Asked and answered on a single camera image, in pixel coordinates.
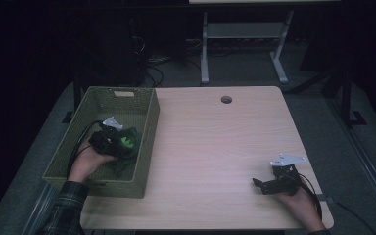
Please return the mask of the green plush dinosaur costume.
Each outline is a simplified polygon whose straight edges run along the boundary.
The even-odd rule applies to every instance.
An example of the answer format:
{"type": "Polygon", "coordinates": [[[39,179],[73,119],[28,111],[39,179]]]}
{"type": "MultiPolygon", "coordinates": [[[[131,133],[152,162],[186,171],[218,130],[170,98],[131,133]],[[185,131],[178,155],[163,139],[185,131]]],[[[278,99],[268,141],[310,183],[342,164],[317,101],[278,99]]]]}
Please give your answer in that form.
{"type": "Polygon", "coordinates": [[[124,148],[132,148],[134,156],[132,158],[117,158],[116,161],[108,164],[108,168],[113,171],[117,177],[121,177],[123,173],[135,164],[139,153],[140,140],[135,127],[127,128],[130,131],[130,138],[122,138],[121,144],[124,148]]]}

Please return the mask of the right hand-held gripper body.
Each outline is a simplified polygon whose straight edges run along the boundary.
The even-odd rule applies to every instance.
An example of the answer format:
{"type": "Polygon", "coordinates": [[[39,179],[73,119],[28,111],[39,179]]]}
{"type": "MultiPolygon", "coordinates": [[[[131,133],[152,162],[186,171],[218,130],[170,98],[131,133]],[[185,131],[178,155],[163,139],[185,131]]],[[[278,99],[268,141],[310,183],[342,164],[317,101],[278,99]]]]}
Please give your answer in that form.
{"type": "Polygon", "coordinates": [[[275,160],[270,162],[275,176],[275,194],[286,193],[289,196],[293,196],[297,193],[302,181],[296,169],[296,164],[305,162],[305,157],[296,157],[288,154],[279,154],[275,160]]]}

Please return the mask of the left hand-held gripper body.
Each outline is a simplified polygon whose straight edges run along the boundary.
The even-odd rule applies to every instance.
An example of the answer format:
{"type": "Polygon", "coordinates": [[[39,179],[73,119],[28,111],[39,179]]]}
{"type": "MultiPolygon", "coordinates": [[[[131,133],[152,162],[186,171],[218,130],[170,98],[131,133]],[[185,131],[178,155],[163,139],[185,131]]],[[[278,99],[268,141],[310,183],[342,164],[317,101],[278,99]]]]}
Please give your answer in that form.
{"type": "Polygon", "coordinates": [[[109,117],[100,123],[100,130],[91,135],[89,143],[99,154],[120,156],[124,152],[119,134],[121,130],[122,125],[113,117],[109,117]]]}

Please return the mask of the green woven basket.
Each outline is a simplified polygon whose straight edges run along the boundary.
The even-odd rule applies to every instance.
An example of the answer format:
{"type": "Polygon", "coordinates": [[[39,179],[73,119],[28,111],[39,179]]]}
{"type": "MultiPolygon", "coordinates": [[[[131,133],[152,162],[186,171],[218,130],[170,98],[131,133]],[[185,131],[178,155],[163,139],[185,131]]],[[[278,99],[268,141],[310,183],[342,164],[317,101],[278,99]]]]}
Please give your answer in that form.
{"type": "Polygon", "coordinates": [[[155,133],[160,113],[153,88],[90,87],[75,112],[61,143],[43,174],[60,189],[67,180],[68,165],[75,149],[100,127],[96,123],[113,117],[122,129],[135,127],[140,140],[135,164],[117,177],[108,164],[88,179],[90,194],[102,197],[140,199],[145,195],[155,133]]]}

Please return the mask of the white metal frame table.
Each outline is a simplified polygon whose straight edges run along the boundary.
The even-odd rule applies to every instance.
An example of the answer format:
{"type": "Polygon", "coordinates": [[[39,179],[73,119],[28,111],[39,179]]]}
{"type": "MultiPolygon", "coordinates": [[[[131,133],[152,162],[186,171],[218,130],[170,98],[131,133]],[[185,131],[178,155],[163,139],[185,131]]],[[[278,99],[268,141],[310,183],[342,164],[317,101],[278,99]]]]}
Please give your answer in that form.
{"type": "Polygon", "coordinates": [[[331,4],[340,0],[188,0],[190,7],[203,7],[202,51],[200,55],[201,83],[210,83],[208,42],[211,39],[277,39],[277,47],[269,53],[271,63],[281,84],[288,82],[288,77],[280,61],[281,53],[291,26],[295,10],[299,6],[331,4]],[[282,21],[277,22],[210,22],[211,10],[257,11],[263,7],[286,12],[282,21]]]}

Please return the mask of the person's right hand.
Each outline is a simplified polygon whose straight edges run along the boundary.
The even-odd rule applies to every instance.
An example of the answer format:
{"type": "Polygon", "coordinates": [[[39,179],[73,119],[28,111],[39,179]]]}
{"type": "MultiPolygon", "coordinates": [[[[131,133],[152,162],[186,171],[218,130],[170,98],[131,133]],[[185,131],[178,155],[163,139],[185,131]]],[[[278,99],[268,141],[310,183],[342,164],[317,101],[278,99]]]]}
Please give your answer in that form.
{"type": "Polygon", "coordinates": [[[293,217],[308,233],[326,229],[320,216],[317,214],[313,199],[304,189],[300,188],[293,196],[277,194],[276,199],[286,206],[293,217]]]}

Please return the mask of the black stand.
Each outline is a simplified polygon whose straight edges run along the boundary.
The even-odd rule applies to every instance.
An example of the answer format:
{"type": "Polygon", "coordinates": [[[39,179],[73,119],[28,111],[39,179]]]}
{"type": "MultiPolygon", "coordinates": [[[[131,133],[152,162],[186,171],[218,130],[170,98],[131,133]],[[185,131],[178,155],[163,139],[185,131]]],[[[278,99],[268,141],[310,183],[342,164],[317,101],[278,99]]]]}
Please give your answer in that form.
{"type": "Polygon", "coordinates": [[[73,88],[73,110],[68,111],[63,119],[63,123],[70,123],[73,119],[75,112],[77,111],[82,97],[82,87],[80,82],[80,76],[77,74],[72,81],[73,88]]]}
{"type": "Polygon", "coordinates": [[[321,91],[323,97],[332,99],[338,91],[341,91],[340,117],[345,126],[352,128],[354,125],[366,125],[366,120],[361,113],[351,109],[353,81],[353,68],[351,65],[340,64],[333,66],[308,81],[284,91],[284,94],[299,94],[324,79],[327,82],[321,91]]]}

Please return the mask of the person's left hand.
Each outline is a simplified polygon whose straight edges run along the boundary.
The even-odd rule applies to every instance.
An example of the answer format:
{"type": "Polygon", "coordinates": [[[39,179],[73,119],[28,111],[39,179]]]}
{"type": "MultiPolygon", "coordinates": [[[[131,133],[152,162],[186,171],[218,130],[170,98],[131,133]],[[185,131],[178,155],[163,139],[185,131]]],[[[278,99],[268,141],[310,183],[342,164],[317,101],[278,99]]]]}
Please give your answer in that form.
{"type": "Polygon", "coordinates": [[[102,155],[96,152],[88,141],[83,142],[72,164],[67,181],[84,184],[87,178],[100,166],[114,162],[117,158],[109,155],[102,155]]]}

